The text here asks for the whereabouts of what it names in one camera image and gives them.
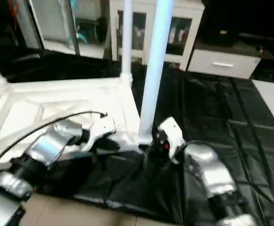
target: black plastic sheet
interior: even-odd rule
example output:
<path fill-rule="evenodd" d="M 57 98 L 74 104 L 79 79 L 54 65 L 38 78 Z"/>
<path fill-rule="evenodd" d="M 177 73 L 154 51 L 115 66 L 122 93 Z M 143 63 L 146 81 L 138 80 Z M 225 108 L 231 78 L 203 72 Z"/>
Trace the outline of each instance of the black plastic sheet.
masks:
<path fill-rule="evenodd" d="M 31 54 L 38 57 L 21 60 Z M 116 77 L 121 64 L 49 51 L 0 48 L 0 71 L 9 82 Z M 133 65 L 139 113 L 146 67 Z M 258 225 L 274 226 L 274 193 L 261 152 L 274 177 L 274 117 L 250 80 L 165 68 L 155 125 L 173 116 L 186 140 L 204 140 L 230 169 Z M 93 203 L 186 226 L 213 226 L 202 184 L 180 166 L 163 175 L 142 168 L 127 152 L 58 163 L 39 192 Z"/>

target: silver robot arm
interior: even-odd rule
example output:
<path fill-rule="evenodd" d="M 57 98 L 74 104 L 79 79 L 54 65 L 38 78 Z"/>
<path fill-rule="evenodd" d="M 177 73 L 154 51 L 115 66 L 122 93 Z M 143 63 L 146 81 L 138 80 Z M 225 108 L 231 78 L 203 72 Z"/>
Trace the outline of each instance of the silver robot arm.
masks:
<path fill-rule="evenodd" d="M 0 173 L 0 226 L 19 225 L 25 214 L 21 202 L 31 197 L 67 145 L 80 144 L 82 151 L 88 152 L 97 139 L 114 132 L 115 123 L 108 116 L 96 120 L 88 130 L 70 120 L 50 126 Z"/>
<path fill-rule="evenodd" d="M 175 156 L 183 150 L 186 167 L 199 175 L 218 226 L 256 225 L 228 168 L 211 147 L 202 142 L 185 142 L 180 127 L 172 117 L 162 122 L 158 131 L 169 143 L 172 162 L 179 164 Z"/>

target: cabinet drawer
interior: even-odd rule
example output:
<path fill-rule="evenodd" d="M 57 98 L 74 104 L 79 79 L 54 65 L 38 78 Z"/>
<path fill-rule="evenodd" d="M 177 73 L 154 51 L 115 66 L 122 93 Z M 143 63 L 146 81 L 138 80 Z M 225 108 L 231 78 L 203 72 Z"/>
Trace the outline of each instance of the cabinet drawer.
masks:
<path fill-rule="evenodd" d="M 195 49 L 188 71 L 248 79 L 260 58 Z"/>

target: drawer handle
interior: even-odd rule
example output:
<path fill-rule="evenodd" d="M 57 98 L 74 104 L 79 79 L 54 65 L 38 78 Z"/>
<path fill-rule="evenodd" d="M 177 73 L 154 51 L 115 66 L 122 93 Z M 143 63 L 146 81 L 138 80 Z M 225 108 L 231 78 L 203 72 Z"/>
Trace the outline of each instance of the drawer handle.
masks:
<path fill-rule="evenodd" d="M 220 62 L 213 62 L 212 65 L 219 66 L 219 67 L 234 67 L 234 65 L 232 65 L 232 64 L 225 64 L 225 63 L 220 63 Z"/>

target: tiled floor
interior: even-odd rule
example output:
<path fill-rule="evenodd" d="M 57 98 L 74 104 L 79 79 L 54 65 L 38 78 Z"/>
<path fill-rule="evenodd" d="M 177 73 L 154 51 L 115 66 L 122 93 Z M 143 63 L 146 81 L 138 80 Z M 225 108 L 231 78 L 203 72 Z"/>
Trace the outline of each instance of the tiled floor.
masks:
<path fill-rule="evenodd" d="M 34 194 L 20 226 L 170 226 L 133 215 Z"/>

